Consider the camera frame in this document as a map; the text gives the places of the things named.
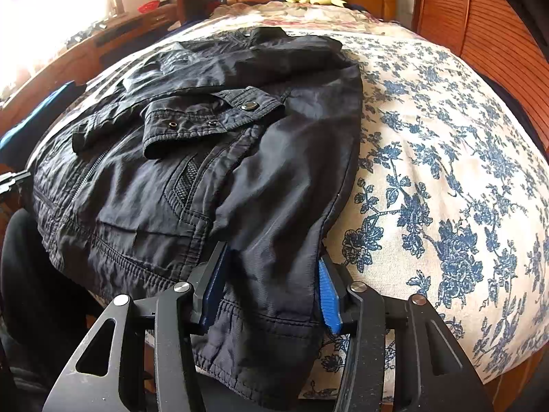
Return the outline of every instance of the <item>snap button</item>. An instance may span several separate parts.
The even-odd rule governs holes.
[[[241,108],[246,111],[252,111],[255,110],[258,106],[259,104],[257,102],[250,101],[246,102]]]

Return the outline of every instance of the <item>floral bedspread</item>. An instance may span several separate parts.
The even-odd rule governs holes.
[[[549,169],[509,109],[461,59],[397,24],[265,6],[218,8],[127,57],[91,82],[84,104],[173,41],[273,25],[339,40],[359,63],[364,105],[354,190],[325,240],[331,258],[383,295],[426,296],[484,382],[536,352],[549,340]],[[326,336],[304,397],[337,395],[347,348]],[[389,333],[386,402],[394,357]]]

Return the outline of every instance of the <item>window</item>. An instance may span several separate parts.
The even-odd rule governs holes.
[[[104,19],[112,0],[0,0],[0,89],[32,77],[65,42]]]

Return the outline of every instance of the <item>black jacket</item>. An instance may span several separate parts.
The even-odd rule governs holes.
[[[107,300],[153,296],[227,240],[196,364],[287,408],[323,333],[317,256],[355,177],[359,69],[339,42],[279,28],[176,46],[38,147],[38,228],[52,263]]]

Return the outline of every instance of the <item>wooden louvered door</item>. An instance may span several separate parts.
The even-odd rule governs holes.
[[[460,55],[469,0],[423,0],[418,33]]]
[[[416,0],[416,32],[503,85],[549,147],[549,64],[507,0]]]

